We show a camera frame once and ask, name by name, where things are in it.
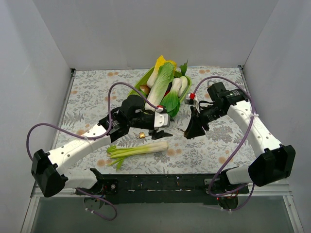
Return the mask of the small brass padlock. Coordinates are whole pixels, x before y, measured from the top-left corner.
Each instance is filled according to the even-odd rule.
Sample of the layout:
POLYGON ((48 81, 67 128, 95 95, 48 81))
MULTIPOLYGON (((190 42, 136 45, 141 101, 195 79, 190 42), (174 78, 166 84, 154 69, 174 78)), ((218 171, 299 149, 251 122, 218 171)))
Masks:
POLYGON ((183 133, 183 136, 186 137, 187 136, 187 132, 179 127, 176 128, 177 130, 181 131, 183 133))

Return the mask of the large brass padlock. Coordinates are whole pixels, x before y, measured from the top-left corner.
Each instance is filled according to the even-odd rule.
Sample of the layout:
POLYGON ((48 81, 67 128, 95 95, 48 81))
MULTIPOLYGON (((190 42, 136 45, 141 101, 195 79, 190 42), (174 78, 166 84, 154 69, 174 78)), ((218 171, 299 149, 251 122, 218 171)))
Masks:
POLYGON ((210 80, 207 81, 207 86, 210 87, 210 86, 212 86, 212 85, 215 84, 215 83, 216 83, 215 80, 210 79, 210 80))

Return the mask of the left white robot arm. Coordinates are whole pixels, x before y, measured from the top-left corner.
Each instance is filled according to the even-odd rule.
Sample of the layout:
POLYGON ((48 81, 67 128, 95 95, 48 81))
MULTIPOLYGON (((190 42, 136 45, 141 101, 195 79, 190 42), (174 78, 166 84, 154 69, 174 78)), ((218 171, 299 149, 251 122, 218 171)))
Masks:
POLYGON ((103 190, 104 179, 95 168, 72 170, 69 168, 93 151, 110 145, 128 134, 130 128, 156 132, 168 127, 170 116, 165 107, 155 112, 144 112, 143 98, 130 95, 120 107, 101 119, 86 133, 67 144, 45 152, 40 149, 33 155, 31 174, 45 197, 52 197, 64 188, 83 188, 92 194, 103 190))

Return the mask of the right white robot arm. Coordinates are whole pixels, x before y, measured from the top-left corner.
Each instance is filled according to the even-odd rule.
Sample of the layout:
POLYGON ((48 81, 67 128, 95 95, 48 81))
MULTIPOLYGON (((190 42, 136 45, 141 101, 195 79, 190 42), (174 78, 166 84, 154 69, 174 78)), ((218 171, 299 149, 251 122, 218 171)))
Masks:
POLYGON ((227 90, 222 82, 212 84, 207 91, 212 100, 207 107, 200 106, 194 93, 186 98, 191 118, 184 137, 203 136, 209 130, 209 123, 229 116, 244 133, 243 140, 248 141, 256 157, 248 166, 229 168, 215 174, 208 184, 208 192, 227 195, 248 183, 262 187, 288 178, 296 152, 291 145, 283 145, 264 126, 247 94, 241 89, 227 90))

